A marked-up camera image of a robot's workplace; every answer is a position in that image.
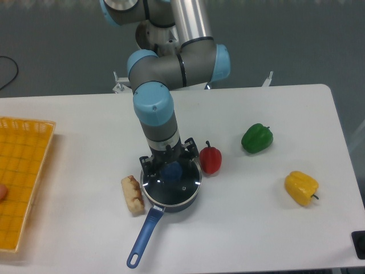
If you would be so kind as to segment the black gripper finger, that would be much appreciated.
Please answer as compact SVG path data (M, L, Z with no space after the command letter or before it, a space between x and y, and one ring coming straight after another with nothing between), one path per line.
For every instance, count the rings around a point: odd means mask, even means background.
M157 164L155 157L151 156L141 156L139 158L141 164L141 178L155 178L158 175Z
M188 138L182 145L182 167L198 166L199 151L193 138Z

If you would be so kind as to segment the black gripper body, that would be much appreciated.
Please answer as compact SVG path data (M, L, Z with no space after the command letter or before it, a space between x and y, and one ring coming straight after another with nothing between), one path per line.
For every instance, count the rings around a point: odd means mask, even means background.
M149 166L151 170L161 170L166 165L175 162L179 159L180 155L183 152L183 145L181 142L178 142L175 146L167 145L165 148L160 151L150 147L153 160Z

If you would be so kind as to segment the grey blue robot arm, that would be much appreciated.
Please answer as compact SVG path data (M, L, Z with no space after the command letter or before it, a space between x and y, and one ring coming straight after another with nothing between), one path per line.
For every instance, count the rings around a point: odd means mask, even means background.
M192 139L181 142L171 91L225 79L230 56L210 29L204 1L101 1L105 18L121 26L148 22L154 30L170 31L177 50L160 55L141 47L127 62L133 107L151 156L140 159L143 173L157 175L165 166L198 157Z

